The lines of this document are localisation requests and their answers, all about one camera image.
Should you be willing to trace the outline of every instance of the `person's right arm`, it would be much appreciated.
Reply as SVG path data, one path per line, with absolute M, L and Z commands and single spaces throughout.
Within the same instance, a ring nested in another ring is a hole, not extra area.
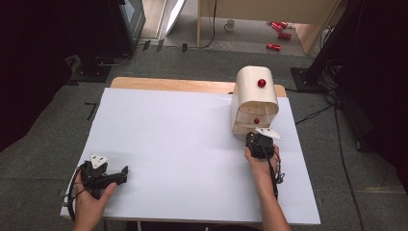
M 276 145 L 275 151 L 279 155 L 279 148 Z M 247 147 L 245 148 L 245 158 L 251 166 L 252 176 L 258 191 L 264 231 L 291 230 L 274 195 L 268 161 L 253 158 Z M 276 160 L 271 158 L 270 162 L 276 172 Z

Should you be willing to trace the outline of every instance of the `forearm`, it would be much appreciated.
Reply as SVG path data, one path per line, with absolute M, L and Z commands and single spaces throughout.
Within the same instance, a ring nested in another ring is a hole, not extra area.
M 257 182 L 264 231 L 291 230 L 269 182 Z

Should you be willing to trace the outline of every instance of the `human hand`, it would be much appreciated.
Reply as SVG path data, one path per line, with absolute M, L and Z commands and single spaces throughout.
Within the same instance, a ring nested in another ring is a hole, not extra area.
M 273 171 L 276 173 L 277 170 L 277 160 L 279 160 L 279 147 L 277 145 L 273 145 L 275 147 L 275 155 L 270 158 L 270 163 L 272 164 Z M 252 177 L 259 185 L 271 185 L 270 179 L 270 171 L 269 171 L 269 164 L 266 159 L 260 160 L 251 156 L 251 151 L 248 147 L 245 147 L 245 158 L 249 162 L 251 166 Z
M 79 172 L 75 179 L 76 184 L 76 198 L 75 198 L 75 224 L 74 231 L 90 231 L 102 219 L 106 204 L 109 198 L 114 194 L 116 183 L 110 184 L 101 198 L 95 199 L 84 188 L 81 180 L 81 172 Z

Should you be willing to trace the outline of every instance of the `person's left hand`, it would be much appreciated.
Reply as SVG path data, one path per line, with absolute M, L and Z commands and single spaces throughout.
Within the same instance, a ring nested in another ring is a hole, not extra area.
M 79 172 L 75 180 L 75 185 L 76 194 L 78 195 L 75 198 L 75 225 L 73 230 L 90 231 L 98 224 L 100 219 L 102 219 L 106 204 L 115 192 L 116 183 L 110 184 L 99 200 L 93 198 L 93 196 L 85 190 L 81 181 L 81 172 Z

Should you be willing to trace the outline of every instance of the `beige storage box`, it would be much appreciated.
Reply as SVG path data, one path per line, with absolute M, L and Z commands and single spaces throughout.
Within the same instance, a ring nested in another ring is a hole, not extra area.
M 270 70 L 246 66 L 237 75 L 231 101 L 232 133 L 246 135 L 268 128 L 279 111 Z

